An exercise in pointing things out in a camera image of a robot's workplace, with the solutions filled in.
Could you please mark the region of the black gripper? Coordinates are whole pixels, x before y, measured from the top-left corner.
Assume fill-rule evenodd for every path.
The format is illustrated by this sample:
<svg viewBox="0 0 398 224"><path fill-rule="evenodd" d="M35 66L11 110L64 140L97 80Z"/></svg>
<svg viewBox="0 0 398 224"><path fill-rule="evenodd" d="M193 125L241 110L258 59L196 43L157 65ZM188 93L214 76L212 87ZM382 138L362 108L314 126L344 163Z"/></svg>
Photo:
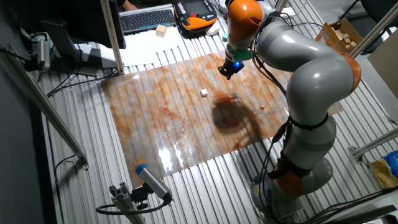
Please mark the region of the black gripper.
<svg viewBox="0 0 398 224"><path fill-rule="evenodd" d="M238 73L243 68L244 64L240 61L233 62L226 60L223 66L218 67L218 71L222 75L226 75L227 80L230 80L233 74Z"/></svg>

